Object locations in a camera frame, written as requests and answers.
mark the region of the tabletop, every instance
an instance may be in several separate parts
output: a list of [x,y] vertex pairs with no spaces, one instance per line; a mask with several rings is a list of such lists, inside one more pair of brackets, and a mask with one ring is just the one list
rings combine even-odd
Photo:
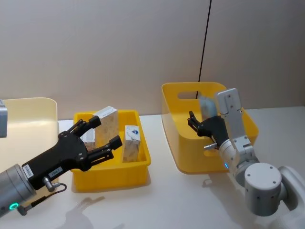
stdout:
[[[305,177],[305,107],[248,110],[260,129],[254,149],[261,162],[295,168]],[[244,191],[226,173],[180,172],[166,141],[161,115],[141,116],[152,159],[150,180],[137,188],[78,193],[72,173],[60,176],[68,189],[22,217],[13,211],[0,219],[10,229],[260,229],[288,212],[283,203],[270,217],[253,215]],[[72,120],[59,121],[60,131]]]

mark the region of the yellow plastic bin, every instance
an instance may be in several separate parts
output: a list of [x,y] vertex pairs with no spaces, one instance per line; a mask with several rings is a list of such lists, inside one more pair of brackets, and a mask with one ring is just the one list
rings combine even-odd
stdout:
[[[76,113],[74,123],[88,121],[96,111]],[[123,141],[126,125],[137,125],[140,129],[140,149],[137,162],[122,162],[122,147],[113,151],[114,159],[93,166],[87,172],[72,169],[75,188],[78,191],[96,191],[105,188],[133,187],[147,182],[151,157],[148,152],[139,114],[135,110],[119,110],[119,131]]]
[[[181,93],[201,95],[214,98],[218,91],[226,87],[220,83],[166,83],[162,86],[163,112],[162,122],[168,144],[175,163],[181,172],[188,174],[226,172],[224,163],[215,149],[204,150],[204,146],[213,143],[208,137],[198,137],[188,126],[189,111],[193,111],[201,122],[201,111],[198,99],[179,99]],[[258,128],[246,111],[243,114],[246,134],[250,142],[255,143]]]

